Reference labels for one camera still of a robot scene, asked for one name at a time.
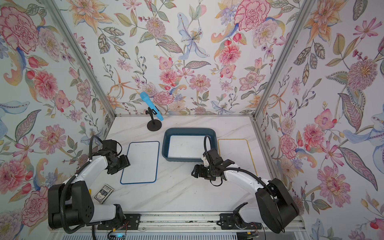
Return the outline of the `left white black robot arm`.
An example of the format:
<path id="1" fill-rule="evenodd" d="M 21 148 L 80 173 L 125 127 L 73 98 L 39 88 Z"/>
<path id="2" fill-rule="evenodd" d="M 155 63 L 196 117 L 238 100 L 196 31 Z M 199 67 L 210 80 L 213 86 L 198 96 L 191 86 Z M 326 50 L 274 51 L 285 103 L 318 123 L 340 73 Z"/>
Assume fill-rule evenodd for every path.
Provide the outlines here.
<path id="1" fill-rule="evenodd" d="M 49 188 L 48 223 L 51 229 L 63 229 L 67 234 L 73 234 L 85 226 L 105 225 L 116 229 L 126 223 L 119 204 L 95 205 L 89 192 L 101 172 L 114 175 L 130 166 L 122 150 L 115 140 L 91 137 L 88 160 L 68 180 Z"/>

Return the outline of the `blue-framed whiteboard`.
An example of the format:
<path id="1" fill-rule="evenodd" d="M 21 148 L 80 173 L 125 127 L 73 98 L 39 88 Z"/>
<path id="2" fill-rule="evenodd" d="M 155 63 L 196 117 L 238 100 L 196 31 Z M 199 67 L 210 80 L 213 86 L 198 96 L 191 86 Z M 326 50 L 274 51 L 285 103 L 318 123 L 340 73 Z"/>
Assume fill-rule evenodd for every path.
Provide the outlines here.
<path id="1" fill-rule="evenodd" d="M 158 141 L 132 142 L 127 156 L 130 166 L 123 169 L 122 185 L 149 184 L 157 180 L 160 143 Z"/>
<path id="2" fill-rule="evenodd" d="M 204 148 L 204 136 L 171 136 L 168 157 L 171 160 L 200 162 Z"/>

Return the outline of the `teal plastic storage box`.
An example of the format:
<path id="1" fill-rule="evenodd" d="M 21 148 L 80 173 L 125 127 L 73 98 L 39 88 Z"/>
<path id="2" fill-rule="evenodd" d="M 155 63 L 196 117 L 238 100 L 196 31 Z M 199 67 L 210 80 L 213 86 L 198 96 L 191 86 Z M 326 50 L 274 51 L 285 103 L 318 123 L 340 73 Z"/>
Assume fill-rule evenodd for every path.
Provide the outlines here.
<path id="1" fill-rule="evenodd" d="M 163 139 L 162 146 L 162 156 L 169 162 L 189 162 L 189 161 L 177 161 L 171 160 L 168 157 L 169 145 L 170 145 L 170 137 L 171 136 L 204 136 L 204 148 L 205 151 L 209 151 L 211 149 L 218 149 L 217 143 L 217 135 L 213 129 L 210 128 L 170 128 L 166 130 Z"/>

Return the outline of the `yellow-framed whiteboard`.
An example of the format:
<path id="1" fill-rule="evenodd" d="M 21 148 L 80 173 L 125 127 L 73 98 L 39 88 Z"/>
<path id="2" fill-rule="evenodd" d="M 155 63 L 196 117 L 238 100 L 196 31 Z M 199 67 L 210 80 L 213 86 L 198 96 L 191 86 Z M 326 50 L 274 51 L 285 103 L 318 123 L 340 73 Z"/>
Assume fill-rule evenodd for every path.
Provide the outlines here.
<path id="1" fill-rule="evenodd" d="M 258 175 L 249 143 L 246 139 L 219 139 L 219 155 L 231 160 L 242 169 Z"/>

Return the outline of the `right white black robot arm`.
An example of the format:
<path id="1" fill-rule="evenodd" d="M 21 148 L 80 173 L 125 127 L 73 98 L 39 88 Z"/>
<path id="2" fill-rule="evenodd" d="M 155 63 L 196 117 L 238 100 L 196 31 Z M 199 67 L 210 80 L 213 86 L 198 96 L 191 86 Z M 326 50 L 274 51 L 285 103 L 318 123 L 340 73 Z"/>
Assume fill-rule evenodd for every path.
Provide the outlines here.
<path id="1" fill-rule="evenodd" d="M 206 135 L 203 164 L 195 165 L 191 175 L 211 184 L 219 179 L 220 184 L 214 187 L 224 182 L 233 183 L 255 197 L 254 202 L 244 202 L 233 210 L 230 225 L 245 229 L 247 224 L 264 224 L 276 234 L 284 233 L 300 211 L 283 182 L 277 178 L 262 179 L 229 159 L 224 161 L 216 149 L 207 148 L 211 143 L 211 137 Z"/>

